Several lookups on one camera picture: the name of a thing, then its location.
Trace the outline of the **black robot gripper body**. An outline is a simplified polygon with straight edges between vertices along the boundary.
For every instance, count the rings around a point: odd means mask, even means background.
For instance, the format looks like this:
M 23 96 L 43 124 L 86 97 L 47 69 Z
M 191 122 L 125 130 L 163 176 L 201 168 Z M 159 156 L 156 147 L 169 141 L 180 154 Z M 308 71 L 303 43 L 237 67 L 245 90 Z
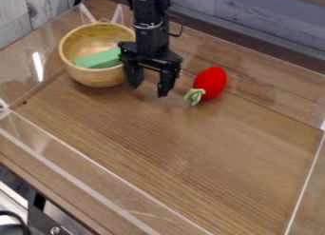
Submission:
M 168 21 L 160 21 L 157 24 L 133 22 L 133 29 L 136 39 L 119 42 L 121 61 L 129 66 L 145 64 L 156 70 L 161 70 L 164 65 L 179 69 L 183 58 L 171 50 L 171 37 L 179 37 L 181 32 L 169 32 Z

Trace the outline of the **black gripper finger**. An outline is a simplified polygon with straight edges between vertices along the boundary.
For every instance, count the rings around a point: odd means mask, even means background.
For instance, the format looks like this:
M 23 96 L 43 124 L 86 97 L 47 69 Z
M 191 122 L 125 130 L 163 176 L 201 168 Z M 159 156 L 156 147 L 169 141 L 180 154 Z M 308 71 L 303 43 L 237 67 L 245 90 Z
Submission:
M 128 84 L 137 88 L 145 80 L 144 68 L 139 62 L 129 60 L 123 61 L 123 66 Z
M 163 70 L 160 72 L 160 81 L 157 83 L 157 96 L 165 97 L 169 94 L 169 91 L 175 88 L 176 79 L 179 77 L 179 71 Z

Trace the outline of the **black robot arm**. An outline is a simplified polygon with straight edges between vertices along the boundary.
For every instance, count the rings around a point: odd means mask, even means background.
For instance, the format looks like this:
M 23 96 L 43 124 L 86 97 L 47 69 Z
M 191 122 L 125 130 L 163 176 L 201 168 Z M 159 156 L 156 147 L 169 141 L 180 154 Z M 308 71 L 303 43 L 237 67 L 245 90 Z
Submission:
M 179 33 L 171 33 L 168 9 L 172 0 L 128 0 L 133 11 L 132 27 L 136 33 L 136 41 L 120 41 L 121 62 L 128 83 L 137 88 L 144 80 L 144 69 L 160 73 L 157 83 L 157 96 L 165 97 L 176 84 L 180 75 L 183 58 L 171 48 L 171 37 L 179 37 Z

